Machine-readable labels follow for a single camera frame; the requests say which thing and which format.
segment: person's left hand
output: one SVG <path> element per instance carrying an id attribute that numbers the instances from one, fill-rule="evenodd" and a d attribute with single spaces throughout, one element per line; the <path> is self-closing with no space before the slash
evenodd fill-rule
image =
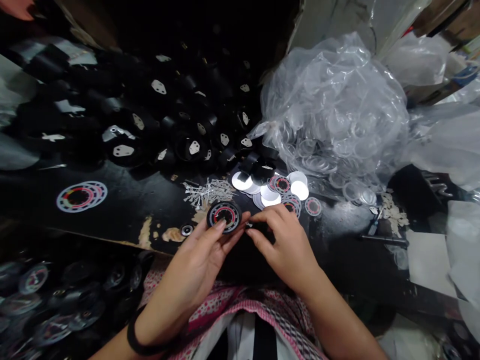
<path id="1" fill-rule="evenodd" d="M 222 234 L 225 220 L 207 228 L 204 218 L 185 239 L 135 323 L 141 344 L 164 344 L 178 334 L 209 294 L 249 218 L 250 212 L 244 212 L 239 227 L 228 235 Z"/>

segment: screwdriver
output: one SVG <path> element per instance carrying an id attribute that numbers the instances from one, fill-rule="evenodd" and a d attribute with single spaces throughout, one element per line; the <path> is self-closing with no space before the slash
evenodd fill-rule
<path id="1" fill-rule="evenodd" d="M 384 207 L 382 206 L 380 208 L 380 211 L 378 212 L 378 215 L 376 216 L 376 219 L 374 221 L 374 223 L 370 226 L 370 229 L 368 229 L 368 235 L 375 235 L 375 233 L 377 232 L 377 229 L 379 227 L 379 219 L 380 219 L 380 216 L 382 215 L 382 211 L 384 210 Z"/>

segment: red scale marking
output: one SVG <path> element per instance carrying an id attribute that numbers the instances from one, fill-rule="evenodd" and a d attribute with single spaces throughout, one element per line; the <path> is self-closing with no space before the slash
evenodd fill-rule
<path id="1" fill-rule="evenodd" d="M 285 182 L 288 186 L 287 188 L 284 190 L 282 189 L 279 184 L 280 182 Z M 283 177 L 280 177 L 278 179 L 275 180 L 275 183 L 276 183 L 276 187 L 279 188 L 281 191 L 284 191 L 284 192 L 288 192 L 290 190 L 290 183 L 287 179 L 283 178 Z"/>
<path id="2" fill-rule="evenodd" d="M 88 194 L 88 199 L 81 203 L 81 204 L 78 204 L 78 205 L 72 205 L 72 203 L 70 203 L 69 201 L 69 196 L 71 194 L 73 194 L 74 192 L 76 191 L 85 191 L 87 194 Z M 88 205 L 92 202 L 92 199 L 94 198 L 94 193 L 92 190 L 90 190 L 89 188 L 86 188 L 86 187 L 76 187 L 72 190 L 70 190 L 69 192 L 67 192 L 65 194 L 65 196 L 63 197 L 64 200 L 66 200 L 67 204 L 65 204 L 66 206 L 68 206 L 69 208 L 73 208 L 73 209 L 76 209 L 76 208 L 81 208 L 81 207 L 84 207 L 85 205 Z"/>
<path id="3" fill-rule="evenodd" d="M 317 210 L 312 210 L 312 209 L 310 208 L 310 204 L 311 204 L 311 203 L 315 203 L 315 200 L 310 200 L 310 201 L 306 204 L 306 205 L 308 206 L 308 210 L 310 210 L 310 211 L 311 211 L 312 213 L 314 213 L 314 214 L 318 213 L 318 212 L 319 212 L 318 208 L 317 208 Z"/>
<path id="4" fill-rule="evenodd" d="M 213 214 L 213 221 L 215 222 L 215 224 L 218 222 L 217 220 L 217 216 L 219 215 L 219 213 L 223 210 L 227 210 L 230 214 L 231 214 L 231 222 L 230 224 L 235 224 L 235 220 L 237 219 L 237 217 L 235 216 L 235 213 L 234 211 L 229 208 L 229 207 L 226 207 L 226 206 L 222 206 L 220 207 L 217 211 L 215 211 L 215 214 Z"/>

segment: wrist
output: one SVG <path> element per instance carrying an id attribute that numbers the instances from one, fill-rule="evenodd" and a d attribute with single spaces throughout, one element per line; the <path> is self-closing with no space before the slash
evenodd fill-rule
<path id="1" fill-rule="evenodd" d="M 175 338 L 188 323 L 190 314 L 148 304 L 135 323 L 135 335 L 142 346 L 165 345 Z"/>
<path id="2" fill-rule="evenodd" d="M 315 266 L 303 276 L 302 286 L 296 291 L 305 304 L 312 304 L 321 297 L 325 279 L 328 280 L 320 266 Z"/>

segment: hand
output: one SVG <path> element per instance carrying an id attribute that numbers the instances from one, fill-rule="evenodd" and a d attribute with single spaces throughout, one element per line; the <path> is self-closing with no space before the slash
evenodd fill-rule
<path id="1" fill-rule="evenodd" d="M 246 233 L 280 279 L 300 297 L 307 294 L 322 270 L 297 215 L 278 204 L 267 206 L 249 221 L 266 222 L 272 229 L 276 240 L 273 245 L 256 229 L 247 229 Z"/>
<path id="2" fill-rule="evenodd" d="M 222 234 L 225 220 L 208 228 L 205 218 L 185 239 L 135 323 L 140 344 L 165 344 L 180 332 L 209 294 L 249 218 L 244 212 L 239 227 L 228 235 Z"/>

